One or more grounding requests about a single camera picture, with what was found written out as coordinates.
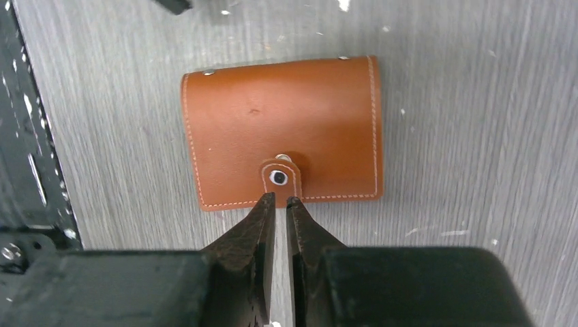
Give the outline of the brown leather card holder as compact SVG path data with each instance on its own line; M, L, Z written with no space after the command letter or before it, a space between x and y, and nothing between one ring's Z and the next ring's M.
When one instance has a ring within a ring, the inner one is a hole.
M204 211L377 200L384 192L382 97L375 56L207 69L180 92Z

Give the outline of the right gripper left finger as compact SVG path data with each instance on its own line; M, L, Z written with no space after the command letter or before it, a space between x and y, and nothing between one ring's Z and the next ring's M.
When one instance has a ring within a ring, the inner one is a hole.
M265 326L275 195L200 250L67 249L1 233L2 326Z

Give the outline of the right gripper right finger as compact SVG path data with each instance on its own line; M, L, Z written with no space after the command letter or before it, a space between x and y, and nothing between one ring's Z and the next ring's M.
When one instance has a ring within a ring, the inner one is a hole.
M502 262L476 247L349 247L288 198L296 326L531 326Z

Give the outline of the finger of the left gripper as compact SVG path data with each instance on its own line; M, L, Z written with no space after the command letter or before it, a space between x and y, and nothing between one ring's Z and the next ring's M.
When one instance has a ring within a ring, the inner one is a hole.
M155 2L177 16L193 8L189 0L155 0Z

